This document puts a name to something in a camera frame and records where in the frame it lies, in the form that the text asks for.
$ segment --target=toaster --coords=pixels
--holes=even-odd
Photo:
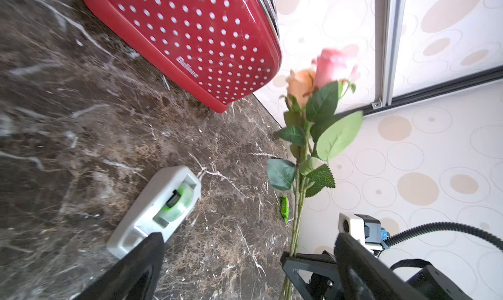
[[[281,64],[273,0],[84,0],[112,31],[213,111]]]

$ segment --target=wall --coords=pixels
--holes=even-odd
[[[457,221],[503,238],[502,109],[497,82],[366,117],[329,163],[336,189],[306,199],[300,253],[333,251],[343,211],[374,216],[391,234]],[[381,256],[387,265],[405,258],[431,261],[474,299],[503,298],[503,254],[475,237],[427,234]]]

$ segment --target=dark brown marble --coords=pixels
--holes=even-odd
[[[0,0],[0,298],[70,299],[152,175],[187,165],[202,198],[167,243],[158,299],[274,299],[290,237],[267,183],[278,124],[255,99],[216,114],[82,0]]]

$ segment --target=beige circle pattern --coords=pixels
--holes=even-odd
[[[421,30],[434,33],[445,30],[465,18],[480,0],[438,0],[421,20]]]
[[[431,205],[439,196],[437,183],[419,172],[411,172],[401,177],[398,181],[398,192],[404,200],[419,206]]]
[[[393,115],[379,122],[377,130],[385,140],[399,141],[405,140],[410,136],[412,125],[409,120],[398,115]]]
[[[440,176],[440,186],[450,197],[464,203],[477,203],[490,194],[490,184],[478,171],[464,167],[449,168]]]

